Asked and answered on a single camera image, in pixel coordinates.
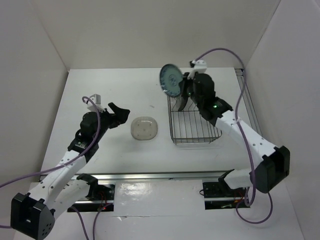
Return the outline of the black glossy round plate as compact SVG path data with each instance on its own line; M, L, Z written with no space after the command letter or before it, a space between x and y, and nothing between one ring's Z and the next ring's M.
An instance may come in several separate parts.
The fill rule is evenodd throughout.
M177 104L177 111L181 112L184 110L188 103L189 97L188 96L179 96L176 98L176 104Z

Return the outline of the blue floral ceramic plate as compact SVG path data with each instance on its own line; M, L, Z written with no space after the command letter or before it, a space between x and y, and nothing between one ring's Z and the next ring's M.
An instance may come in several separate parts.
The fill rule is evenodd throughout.
M165 64L159 73L159 83L162 91L169 97L175 98L181 95L180 82L183 81L183 73L174 64Z

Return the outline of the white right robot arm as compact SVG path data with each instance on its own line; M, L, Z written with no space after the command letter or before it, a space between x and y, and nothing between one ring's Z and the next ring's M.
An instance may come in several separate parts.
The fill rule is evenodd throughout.
M193 101L203 119L231 137L248 153L249 168L232 169L220 177L220 194L230 196L235 189L248 187L267 194L289 175L289 149L277 147L240 119L225 100L216 96L215 83L208 74L196 73L190 78L186 72L179 86L182 96Z

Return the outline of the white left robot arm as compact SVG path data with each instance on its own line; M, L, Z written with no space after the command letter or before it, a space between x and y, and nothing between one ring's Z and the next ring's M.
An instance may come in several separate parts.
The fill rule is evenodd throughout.
M90 111L83 115L79 130L55 169L28 193L17 193L11 201L10 227L34 240L45 239L58 217L75 202L97 197L97 178L85 173L72 178L94 156L106 131L125 124L130 114L130 110L112 102L108 104L111 113L91 100L86 103Z

